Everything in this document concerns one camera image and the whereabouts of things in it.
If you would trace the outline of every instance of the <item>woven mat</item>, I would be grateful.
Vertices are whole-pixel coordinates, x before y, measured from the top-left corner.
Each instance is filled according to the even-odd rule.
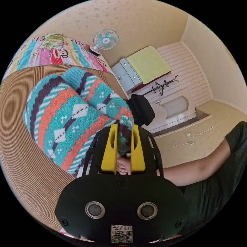
[[[0,161],[3,173],[22,206],[38,221],[61,229],[54,210],[63,188],[74,178],[52,163],[29,135],[22,114],[29,93],[49,74],[63,74],[71,65],[25,68],[9,75],[0,88]],[[84,68],[126,98],[116,78]]]

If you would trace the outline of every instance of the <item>patterned wool sock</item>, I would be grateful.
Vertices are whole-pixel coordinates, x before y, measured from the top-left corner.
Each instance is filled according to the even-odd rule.
[[[75,176],[95,134],[116,122],[90,106],[59,75],[37,84],[27,99],[23,119],[38,147]]]
[[[63,79],[91,106],[112,119],[119,120],[118,151],[130,150],[134,119],[131,110],[119,95],[92,73],[78,67],[68,69]]]

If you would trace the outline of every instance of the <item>qr code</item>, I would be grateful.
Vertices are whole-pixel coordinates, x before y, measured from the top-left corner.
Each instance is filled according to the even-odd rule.
[[[133,243],[132,226],[111,225],[112,243]]]

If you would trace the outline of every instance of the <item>coat rack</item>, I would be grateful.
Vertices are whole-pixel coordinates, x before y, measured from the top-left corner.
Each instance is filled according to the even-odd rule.
[[[165,89],[165,86],[169,87],[168,85],[170,83],[172,83],[172,82],[180,82],[180,81],[176,80],[177,77],[178,77],[178,75],[176,75],[175,78],[173,80],[169,81],[169,82],[166,82],[166,80],[164,80],[165,83],[162,84],[162,85],[160,85],[159,83],[155,82],[155,84],[157,85],[157,87],[154,88],[154,86],[152,86],[152,90],[148,91],[147,93],[144,93],[143,96],[146,95],[146,94],[148,94],[148,93],[151,93],[151,92],[157,93],[157,92],[155,92],[155,90],[157,90],[157,89],[159,90],[160,95],[163,96],[163,91]]]

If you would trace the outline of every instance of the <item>light blue cabinet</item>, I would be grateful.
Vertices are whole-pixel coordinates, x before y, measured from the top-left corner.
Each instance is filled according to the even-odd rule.
[[[119,63],[112,67],[112,71],[126,92],[142,83],[142,80],[126,58],[121,59]]]

